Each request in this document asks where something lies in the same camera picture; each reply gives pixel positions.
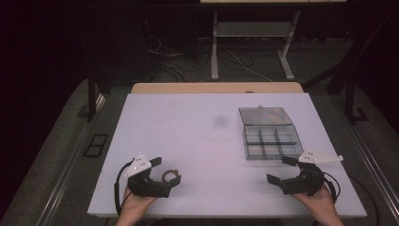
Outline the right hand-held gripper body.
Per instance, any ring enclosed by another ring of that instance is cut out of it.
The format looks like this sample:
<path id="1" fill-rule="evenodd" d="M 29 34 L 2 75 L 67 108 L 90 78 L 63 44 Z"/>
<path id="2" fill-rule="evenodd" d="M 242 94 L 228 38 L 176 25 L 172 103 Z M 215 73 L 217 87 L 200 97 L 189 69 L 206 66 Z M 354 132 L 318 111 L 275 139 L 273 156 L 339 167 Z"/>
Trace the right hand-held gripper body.
<path id="1" fill-rule="evenodd" d="M 300 169 L 295 178 L 280 181 L 280 189 L 284 195 L 306 193 L 314 195 L 323 185 L 324 173 L 317 167 L 317 164 L 343 161 L 341 155 L 305 151 L 297 159 L 297 166 Z"/>

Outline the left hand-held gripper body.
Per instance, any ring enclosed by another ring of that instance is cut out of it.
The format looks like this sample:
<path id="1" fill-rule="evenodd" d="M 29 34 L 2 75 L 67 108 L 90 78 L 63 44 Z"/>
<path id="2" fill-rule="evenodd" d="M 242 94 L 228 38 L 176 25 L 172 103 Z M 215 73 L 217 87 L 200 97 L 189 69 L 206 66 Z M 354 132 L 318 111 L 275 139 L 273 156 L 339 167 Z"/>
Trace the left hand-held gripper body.
<path id="1" fill-rule="evenodd" d="M 167 198 L 171 188 L 168 183 L 156 182 L 151 178 L 153 167 L 143 153 L 139 153 L 124 173 L 127 186 L 139 197 Z"/>

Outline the person's left hand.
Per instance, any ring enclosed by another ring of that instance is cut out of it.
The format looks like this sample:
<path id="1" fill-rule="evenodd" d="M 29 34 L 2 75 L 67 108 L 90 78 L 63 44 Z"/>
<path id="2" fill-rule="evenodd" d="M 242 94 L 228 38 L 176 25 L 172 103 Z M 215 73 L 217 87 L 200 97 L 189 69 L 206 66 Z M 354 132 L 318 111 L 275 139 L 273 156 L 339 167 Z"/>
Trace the person's left hand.
<path id="1" fill-rule="evenodd" d="M 119 218 L 137 221 L 144 217 L 149 207 L 156 201 L 155 197 L 138 197 L 129 188 L 125 189 L 124 199 Z"/>

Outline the person's right hand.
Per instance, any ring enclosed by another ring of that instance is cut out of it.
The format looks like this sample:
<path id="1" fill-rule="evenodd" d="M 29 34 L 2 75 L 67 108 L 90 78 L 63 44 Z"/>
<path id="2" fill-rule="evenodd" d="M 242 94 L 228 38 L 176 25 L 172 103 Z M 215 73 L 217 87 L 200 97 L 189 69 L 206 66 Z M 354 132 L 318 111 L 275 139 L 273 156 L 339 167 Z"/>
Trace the person's right hand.
<path id="1" fill-rule="evenodd" d="M 322 185 L 312 196 L 308 196 L 306 193 L 297 193 L 293 194 L 292 197 L 301 202 L 319 222 L 337 216 L 333 200 L 326 185 Z"/>

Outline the clear plastic compartment box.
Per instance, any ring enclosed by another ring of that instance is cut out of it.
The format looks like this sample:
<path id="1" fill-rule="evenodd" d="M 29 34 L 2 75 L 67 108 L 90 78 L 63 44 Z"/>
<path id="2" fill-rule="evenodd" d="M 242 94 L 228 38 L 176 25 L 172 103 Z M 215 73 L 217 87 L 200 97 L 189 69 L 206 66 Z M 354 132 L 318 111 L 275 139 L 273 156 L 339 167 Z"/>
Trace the clear plastic compartment box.
<path id="1" fill-rule="evenodd" d="M 296 128 L 282 107 L 240 107 L 247 160 L 298 158 L 303 148 Z"/>

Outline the black metal stand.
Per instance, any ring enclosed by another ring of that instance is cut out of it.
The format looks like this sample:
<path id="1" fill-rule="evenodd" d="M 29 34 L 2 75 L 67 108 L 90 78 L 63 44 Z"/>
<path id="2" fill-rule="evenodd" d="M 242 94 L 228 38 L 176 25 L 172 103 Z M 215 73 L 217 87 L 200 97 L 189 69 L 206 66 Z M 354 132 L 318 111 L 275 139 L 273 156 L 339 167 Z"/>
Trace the black metal stand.
<path id="1" fill-rule="evenodd" d="M 361 107 L 354 107 L 355 85 L 355 76 L 350 73 L 346 82 L 344 115 L 352 124 L 355 124 L 357 121 L 369 120 Z"/>
<path id="2" fill-rule="evenodd" d="M 88 122 L 91 122 L 96 114 L 96 84 L 93 71 L 88 73 Z"/>

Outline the white metal desk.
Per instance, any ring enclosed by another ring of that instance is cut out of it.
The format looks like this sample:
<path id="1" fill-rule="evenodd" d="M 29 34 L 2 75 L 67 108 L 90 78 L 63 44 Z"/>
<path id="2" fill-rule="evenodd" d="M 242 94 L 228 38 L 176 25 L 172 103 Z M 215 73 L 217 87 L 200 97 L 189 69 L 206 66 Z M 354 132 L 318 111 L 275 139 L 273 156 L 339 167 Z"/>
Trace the white metal desk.
<path id="1" fill-rule="evenodd" d="M 294 39 L 297 24 L 301 12 L 306 7 L 321 7 L 324 5 L 345 3 L 346 0 L 199 0 L 203 7 L 215 7 L 213 15 L 213 34 L 211 51 L 211 73 L 212 78 L 219 78 L 217 41 L 219 38 L 283 38 L 284 45 L 277 52 L 279 63 L 284 75 L 288 80 L 294 80 L 295 76 L 291 65 L 287 60 L 290 45 Z M 286 20 L 278 19 L 273 21 L 256 19 L 255 21 L 219 21 L 219 12 L 227 7 L 233 11 L 249 10 L 261 12 L 274 8 L 288 10 L 290 17 Z"/>

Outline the black rectangular floor frame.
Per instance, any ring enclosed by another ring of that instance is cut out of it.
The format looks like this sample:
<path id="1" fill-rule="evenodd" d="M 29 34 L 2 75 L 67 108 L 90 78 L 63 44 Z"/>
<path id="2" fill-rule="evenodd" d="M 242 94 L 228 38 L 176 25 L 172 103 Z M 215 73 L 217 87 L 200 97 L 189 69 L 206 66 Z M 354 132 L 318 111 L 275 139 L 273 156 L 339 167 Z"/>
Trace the black rectangular floor frame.
<path id="1" fill-rule="evenodd" d="M 104 149 L 108 134 L 94 134 L 83 152 L 84 157 L 99 157 Z"/>

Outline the metal floor rail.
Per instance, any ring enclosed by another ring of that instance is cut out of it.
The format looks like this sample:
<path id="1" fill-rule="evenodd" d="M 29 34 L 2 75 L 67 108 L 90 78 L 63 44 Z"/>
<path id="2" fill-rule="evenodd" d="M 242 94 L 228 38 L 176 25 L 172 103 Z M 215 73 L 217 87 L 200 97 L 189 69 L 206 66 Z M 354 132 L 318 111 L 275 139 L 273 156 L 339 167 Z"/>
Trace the metal floor rail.
<path id="1" fill-rule="evenodd" d="M 383 170 L 378 165 L 371 150 L 367 146 L 366 141 L 362 138 L 358 128 L 354 124 L 350 123 L 348 125 L 348 129 L 357 145 L 361 159 L 373 178 L 373 181 L 381 193 L 385 204 L 388 205 L 392 216 L 395 218 L 397 226 L 399 226 L 399 196 L 396 194 Z"/>
<path id="2" fill-rule="evenodd" d="M 35 226 L 51 226 L 51 222 L 56 214 L 56 210 L 60 205 L 64 194 L 68 188 L 68 185 L 72 179 L 72 175 L 75 171 L 76 162 L 82 155 L 85 142 L 88 140 L 94 124 L 98 120 L 98 116 L 94 115 L 90 122 L 85 122 L 82 130 L 79 133 L 78 138 L 75 138 L 72 153 L 67 161 L 63 171 L 56 181 L 56 185 L 50 193 L 49 200 L 46 202 L 39 219 L 35 223 Z"/>

